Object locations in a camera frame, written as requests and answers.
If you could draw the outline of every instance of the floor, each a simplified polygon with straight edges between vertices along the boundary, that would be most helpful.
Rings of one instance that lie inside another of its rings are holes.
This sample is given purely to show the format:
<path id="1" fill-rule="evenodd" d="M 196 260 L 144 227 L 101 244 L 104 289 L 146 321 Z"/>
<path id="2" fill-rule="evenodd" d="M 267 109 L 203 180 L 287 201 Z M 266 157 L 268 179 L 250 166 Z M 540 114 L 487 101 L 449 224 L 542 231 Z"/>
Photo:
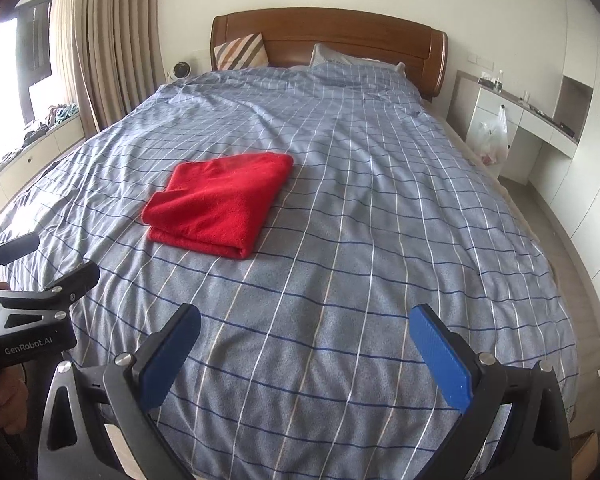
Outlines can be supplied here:
<path id="1" fill-rule="evenodd" d="M 576 333 L 580 361 L 576 413 L 570 424 L 571 436 L 596 430 L 600 439 L 600 331 L 582 280 L 564 244 L 551 222 L 534 200 L 532 189 L 511 180 L 501 179 L 531 228 L 538 236 L 544 252 L 554 264 L 557 281 Z"/>

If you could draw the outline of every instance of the white pillow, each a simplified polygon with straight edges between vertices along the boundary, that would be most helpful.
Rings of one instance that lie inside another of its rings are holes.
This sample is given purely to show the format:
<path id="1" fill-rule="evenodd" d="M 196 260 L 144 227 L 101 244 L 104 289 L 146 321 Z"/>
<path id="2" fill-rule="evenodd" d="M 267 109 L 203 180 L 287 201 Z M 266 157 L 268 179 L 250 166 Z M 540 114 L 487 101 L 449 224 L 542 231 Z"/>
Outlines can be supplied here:
<path id="1" fill-rule="evenodd" d="M 385 63 L 384 61 L 379 61 L 377 59 L 363 59 L 361 57 L 347 56 L 346 54 L 341 54 L 338 51 L 329 48 L 323 43 L 316 43 L 314 45 L 314 52 L 311 54 L 311 63 L 309 63 L 309 66 L 314 67 L 327 62 L 340 63 L 343 65 L 371 65 L 380 68 L 390 68 L 395 72 L 405 75 L 403 62 L 392 65 L 391 63 Z"/>

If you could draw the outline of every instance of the desk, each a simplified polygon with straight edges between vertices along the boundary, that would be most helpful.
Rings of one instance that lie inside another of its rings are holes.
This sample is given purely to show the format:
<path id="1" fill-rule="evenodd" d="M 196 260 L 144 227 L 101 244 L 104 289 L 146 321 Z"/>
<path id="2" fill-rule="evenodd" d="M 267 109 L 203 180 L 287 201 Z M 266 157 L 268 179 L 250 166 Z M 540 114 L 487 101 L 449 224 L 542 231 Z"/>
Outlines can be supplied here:
<path id="1" fill-rule="evenodd" d="M 475 135 L 480 123 L 495 119 L 500 106 L 504 105 L 507 117 L 507 139 L 509 147 L 513 145 L 516 134 L 522 129 L 550 144 L 564 155 L 573 158 L 578 143 L 562 130 L 556 128 L 540 115 L 520 104 L 520 99 L 503 90 L 498 93 L 478 84 L 478 78 L 458 70 L 456 85 L 451 97 L 447 122 L 458 133 L 462 140 Z M 534 160 L 530 160 L 529 171 Z M 489 172 L 498 177 L 504 164 L 489 166 Z"/>

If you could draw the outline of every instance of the white plastic bag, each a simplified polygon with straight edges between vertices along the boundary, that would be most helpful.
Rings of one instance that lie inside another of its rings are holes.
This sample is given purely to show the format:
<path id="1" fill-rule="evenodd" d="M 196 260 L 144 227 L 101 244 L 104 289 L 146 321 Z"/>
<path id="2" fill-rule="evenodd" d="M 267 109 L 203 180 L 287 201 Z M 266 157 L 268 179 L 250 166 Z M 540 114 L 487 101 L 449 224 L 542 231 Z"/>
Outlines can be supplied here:
<path id="1" fill-rule="evenodd" d="M 509 144 L 504 105 L 500 107 L 498 116 L 495 119 L 480 123 L 471 148 L 485 166 L 501 164 L 507 160 Z"/>

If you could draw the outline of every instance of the bed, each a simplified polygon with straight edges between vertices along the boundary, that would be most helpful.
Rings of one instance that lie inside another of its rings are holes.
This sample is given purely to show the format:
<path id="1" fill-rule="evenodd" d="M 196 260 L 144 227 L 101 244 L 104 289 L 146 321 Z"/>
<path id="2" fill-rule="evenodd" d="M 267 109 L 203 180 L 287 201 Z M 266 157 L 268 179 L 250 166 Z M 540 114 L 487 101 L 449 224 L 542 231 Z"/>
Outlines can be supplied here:
<path id="1" fill-rule="evenodd" d="M 2 216 L 0 241 L 41 239 L 6 269 L 13 288 L 41 288 L 85 258 L 101 267 L 72 308 L 71 359 L 108 361 L 195 304 L 200 338 L 153 416 L 209 479 L 413 478 L 458 416 L 408 337 L 419 303 L 474 351 L 551 361 L 571 411 L 574 335 L 550 264 L 416 95 L 440 91 L 446 35 L 353 10 L 253 10 L 216 18 L 212 63 L 216 45 L 253 32 L 273 67 L 162 86 Z M 404 62 L 411 82 L 368 66 L 284 68 L 307 64 L 317 41 Z M 294 168 L 251 258 L 147 241 L 141 209 L 177 163 L 258 151 L 288 153 Z"/>

